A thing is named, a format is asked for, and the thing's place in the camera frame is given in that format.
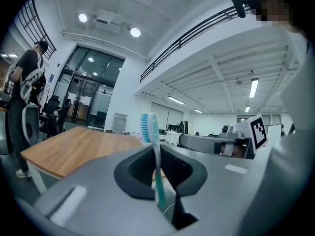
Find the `black t-shirt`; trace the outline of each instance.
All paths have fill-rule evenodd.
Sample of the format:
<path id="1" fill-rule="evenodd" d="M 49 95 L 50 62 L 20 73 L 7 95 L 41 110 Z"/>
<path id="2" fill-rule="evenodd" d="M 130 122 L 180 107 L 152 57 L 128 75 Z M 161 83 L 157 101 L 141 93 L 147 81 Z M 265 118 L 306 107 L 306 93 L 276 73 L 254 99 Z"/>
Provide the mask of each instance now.
<path id="1" fill-rule="evenodd" d="M 41 56 L 40 67 L 42 67 L 44 60 Z M 22 81 L 34 70 L 37 69 L 37 51 L 35 50 L 27 50 L 20 60 L 16 63 L 16 66 L 19 66 L 23 69 L 22 72 Z M 14 83 L 12 89 L 12 97 L 11 100 L 16 100 L 20 98 L 20 81 Z"/>

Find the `dark pants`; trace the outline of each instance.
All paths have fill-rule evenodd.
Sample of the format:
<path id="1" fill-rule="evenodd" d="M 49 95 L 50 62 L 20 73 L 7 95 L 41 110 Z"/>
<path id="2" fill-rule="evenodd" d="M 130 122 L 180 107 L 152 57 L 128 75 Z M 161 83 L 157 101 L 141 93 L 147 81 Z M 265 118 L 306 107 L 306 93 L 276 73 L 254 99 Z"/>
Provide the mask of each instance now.
<path id="1" fill-rule="evenodd" d="M 26 163 L 26 160 L 21 156 L 21 152 L 30 147 L 29 143 L 25 139 L 22 128 L 22 111 L 25 107 L 26 103 L 21 98 L 11 101 L 8 118 L 13 151 L 23 172 L 27 172 L 29 167 Z"/>

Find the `round ceiling light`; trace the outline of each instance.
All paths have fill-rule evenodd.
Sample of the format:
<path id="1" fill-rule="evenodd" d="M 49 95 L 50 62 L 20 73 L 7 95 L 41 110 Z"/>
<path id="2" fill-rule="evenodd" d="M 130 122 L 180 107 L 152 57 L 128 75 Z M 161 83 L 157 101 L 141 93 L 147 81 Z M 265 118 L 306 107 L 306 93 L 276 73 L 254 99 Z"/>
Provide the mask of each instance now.
<path id="1" fill-rule="evenodd" d="M 134 37 L 139 37 L 141 35 L 141 31 L 138 28 L 132 28 L 130 33 Z"/>
<path id="2" fill-rule="evenodd" d="M 82 13 L 79 15 L 79 19 L 81 22 L 85 23 L 87 21 L 88 17 L 87 17 L 87 15 Z"/>

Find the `white table leg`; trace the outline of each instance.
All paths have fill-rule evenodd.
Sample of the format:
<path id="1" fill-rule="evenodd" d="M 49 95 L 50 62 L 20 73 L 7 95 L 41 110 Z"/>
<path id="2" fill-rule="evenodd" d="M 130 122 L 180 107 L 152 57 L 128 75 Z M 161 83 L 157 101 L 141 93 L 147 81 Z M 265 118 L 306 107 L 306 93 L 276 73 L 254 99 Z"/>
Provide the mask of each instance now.
<path id="1" fill-rule="evenodd" d="M 36 169 L 32 163 L 30 163 L 29 161 L 27 161 L 28 166 L 29 166 L 29 170 L 31 172 L 31 176 L 34 180 L 34 183 L 36 185 L 36 187 L 38 188 L 40 194 L 42 194 L 43 192 L 45 192 L 47 190 L 43 179 L 41 178 L 41 175 L 39 173 L 39 170 Z"/>

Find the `recessed light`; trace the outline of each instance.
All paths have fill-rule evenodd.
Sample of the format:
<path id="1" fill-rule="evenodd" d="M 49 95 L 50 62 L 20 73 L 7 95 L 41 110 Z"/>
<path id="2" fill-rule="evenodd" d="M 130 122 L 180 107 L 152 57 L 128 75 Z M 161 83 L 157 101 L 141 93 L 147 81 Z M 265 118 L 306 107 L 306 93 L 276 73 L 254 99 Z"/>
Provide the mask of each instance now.
<path id="1" fill-rule="evenodd" d="M 177 99 L 175 99 L 175 98 L 173 98 L 173 97 L 171 97 L 171 96 L 169 96 L 168 98 L 171 99 L 171 100 L 173 100 L 173 101 L 178 102 L 179 104 L 185 105 L 184 102 L 181 102 L 180 100 L 177 100 Z"/>
<path id="2" fill-rule="evenodd" d="M 81 22 L 85 23 L 87 21 L 88 17 L 87 17 L 87 15 L 82 13 L 79 15 L 79 19 Z"/>
<path id="3" fill-rule="evenodd" d="M 258 79 L 252 79 L 252 86 L 251 86 L 251 92 L 250 92 L 250 98 L 254 98 L 257 87 L 258 87 L 259 80 Z"/>
<path id="4" fill-rule="evenodd" d="M 130 34 L 134 37 L 139 37 L 141 35 L 141 31 L 138 28 L 132 28 L 130 30 Z"/>

